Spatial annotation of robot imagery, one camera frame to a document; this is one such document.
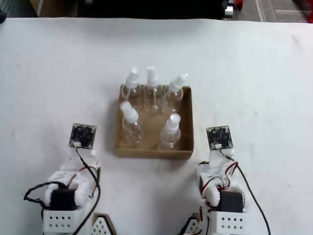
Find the clear plastic bottle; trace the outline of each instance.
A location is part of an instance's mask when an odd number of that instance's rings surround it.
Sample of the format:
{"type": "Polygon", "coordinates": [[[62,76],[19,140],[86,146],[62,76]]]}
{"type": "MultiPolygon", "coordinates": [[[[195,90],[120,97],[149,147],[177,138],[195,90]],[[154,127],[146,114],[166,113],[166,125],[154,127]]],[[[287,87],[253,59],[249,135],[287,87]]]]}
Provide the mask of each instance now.
{"type": "Polygon", "coordinates": [[[136,109],[140,109],[142,107],[142,88],[138,83],[138,79],[138,68],[132,67],[132,70],[127,77],[126,83],[122,86],[121,90],[123,100],[129,101],[136,109]]]}
{"type": "Polygon", "coordinates": [[[183,97],[182,87],[186,83],[188,74],[182,73],[165,89],[162,98],[162,112],[164,114],[178,113],[183,97]]]}
{"type": "Polygon", "coordinates": [[[129,147],[135,148],[139,146],[143,140],[143,128],[139,121],[138,112],[128,101],[121,103],[121,110],[124,114],[122,136],[129,147]]]}
{"type": "Polygon", "coordinates": [[[163,88],[156,75],[156,68],[149,66],[147,71],[147,85],[143,87],[143,107],[147,113],[156,114],[161,110],[163,88]]]}
{"type": "Polygon", "coordinates": [[[180,139],[179,129],[180,116],[179,114],[171,114],[163,127],[157,149],[170,150],[177,149],[178,141],[180,139]]]}

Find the red object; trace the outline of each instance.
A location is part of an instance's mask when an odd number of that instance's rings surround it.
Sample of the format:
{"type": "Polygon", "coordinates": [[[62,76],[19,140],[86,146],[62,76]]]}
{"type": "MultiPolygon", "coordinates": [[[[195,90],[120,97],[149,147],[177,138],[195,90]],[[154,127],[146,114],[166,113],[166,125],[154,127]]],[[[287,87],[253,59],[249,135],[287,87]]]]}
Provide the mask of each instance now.
{"type": "Polygon", "coordinates": [[[313,24],[313,0],[308,0],[308,3],[311,5],[311,14],[308,18],[308,22],[313,24]]]}
{"type": "Polygon", "coordinates": [[[234,6],[241,11],[244,7],[244,0],[236,0],[234,6]]]}

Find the white table surface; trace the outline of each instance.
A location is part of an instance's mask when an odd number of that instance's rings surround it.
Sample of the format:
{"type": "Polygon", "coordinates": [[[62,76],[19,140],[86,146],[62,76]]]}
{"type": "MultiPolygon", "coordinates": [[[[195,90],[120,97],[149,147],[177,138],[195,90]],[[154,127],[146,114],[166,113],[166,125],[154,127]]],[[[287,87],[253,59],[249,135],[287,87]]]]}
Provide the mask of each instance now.
{"type": "MultiPolygon", "coordinates": [[[[41,234],[40,206],[23,196],[68,156],[77,122],[98,126],[96,212],[108,213],[119,235],[180,231],[198,211],[195,164],[208,160],[205,127],[219,125],[230,126],[235,158],[272,234],[312,234],[312,38],[313,25],[297,23],[7,19],[0,25],[0,233],[41,234]],[[189,73],[189,161],[113,154],[119,86],[133,65],[142,83],[148,65],[164,84],[189,73]]],[[[254,204],[249,211],[251,234],[267,234],[254,204]]]]}

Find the white spray nozzle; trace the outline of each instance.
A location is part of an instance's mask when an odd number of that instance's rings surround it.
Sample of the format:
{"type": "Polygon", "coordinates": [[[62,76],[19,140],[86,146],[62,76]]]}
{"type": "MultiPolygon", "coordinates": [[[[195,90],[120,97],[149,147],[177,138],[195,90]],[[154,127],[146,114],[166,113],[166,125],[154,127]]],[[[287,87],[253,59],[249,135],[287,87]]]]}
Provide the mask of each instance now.
{"type": "Polygon", "coordinates": [[[156,87],[156,86],[160,85],[160,81],[159,81],[158,76],[156,74],[156,68],[154,66],[149,66],[147,68],[147,71],[148,71],[148,76],[147,76],[148,86],[149,87],[156,87]]]}
{"type": "Polygon", "coordinates": [[[183,87],[183,85],[185,85],[187,77],[188,74],[182,73],[170,83],[169,89],[173,92],[178,92],[183,87]]]}
{"type": "Polygon", "coordinates": [[[130,102],[124,101],[121,103],[121,110],[124,114],[124,118],[130,123],[138,122],[138,112],[132,107],[130,102]]]}
{"type": "Polygon", "coordinates": [[[179,128],[179,122],[180,122],[179,114],[171,114],[170,118],[166,121],[164,127],[165,131],[170,135],[175,134],[179,128]]]}
{"type": "Polygon", "coordinates": [[[126,87],[128,89],[134,89],[138,86],[139,73],[137,67],[132,67],[130,74],[126,80],[126,87]]]}

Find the cardboard box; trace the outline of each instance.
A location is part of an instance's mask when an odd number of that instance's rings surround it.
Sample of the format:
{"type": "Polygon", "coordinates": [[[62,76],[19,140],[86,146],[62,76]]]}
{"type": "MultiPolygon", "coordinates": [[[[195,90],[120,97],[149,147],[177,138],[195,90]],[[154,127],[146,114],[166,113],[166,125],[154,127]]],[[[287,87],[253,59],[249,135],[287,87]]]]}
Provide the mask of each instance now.
{"type": "Polygon", "coordinates": [[[144,140],[137,148],[129,148],[123,141],[122,119],[123,113],[118,107],[117,127],[115,138],[115,153],[124,158],[156,158],[156,159],[189,159],[194,150],[194,129],[192,120],[192,99],[190,87],[183,87],[183,99],[179,115],[181,117],[179,127],[181,138],[177,150],[157,150],[159,135],[169,115],[156,114],[149,116],[143,110],[139,110],[139,116],[144,123],[144,140]]]}

